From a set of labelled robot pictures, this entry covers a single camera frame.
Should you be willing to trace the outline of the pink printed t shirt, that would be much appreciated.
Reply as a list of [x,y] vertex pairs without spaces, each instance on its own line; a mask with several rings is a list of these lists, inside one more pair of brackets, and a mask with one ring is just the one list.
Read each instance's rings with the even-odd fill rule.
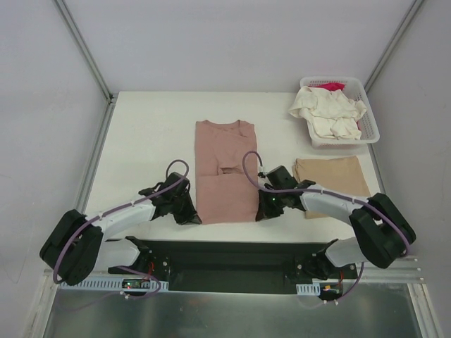
[[259,196],[248,177],[257,180],[257,159],[242,159],[256,150],[257,136],[249,122],[196,122],[196,207],[203,224],[255,221]]

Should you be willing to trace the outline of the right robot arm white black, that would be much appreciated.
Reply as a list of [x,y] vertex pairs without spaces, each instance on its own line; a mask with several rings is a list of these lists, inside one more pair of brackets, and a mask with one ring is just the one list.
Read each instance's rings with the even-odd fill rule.
[[277,218],[284,208],[321,213],[349,225],[354,236],[334,239],[301,262],[304,274],[320,280],[336,276],[343,267],[370,262],[385,269],[406,256],[416,233],[388,196],[369,198],[327,190],[311,180],[292,187],[266,184],[259,189],[256,221]]

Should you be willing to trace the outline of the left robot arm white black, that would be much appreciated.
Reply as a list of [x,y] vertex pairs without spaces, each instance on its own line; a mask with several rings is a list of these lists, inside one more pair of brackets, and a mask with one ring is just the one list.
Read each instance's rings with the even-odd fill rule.
[[150,248],[135,236],[115,236],[168,214],[178,225],[202,224],[190,196],[190,181],[177,180],[178,174],[172,173],[165,182],[140,190],[126,206],[94,216],[91,223],[89,216],[75,209],[67,211],[43,244],[39,257],[70,286],[93,271],[151,274],[154,266]]

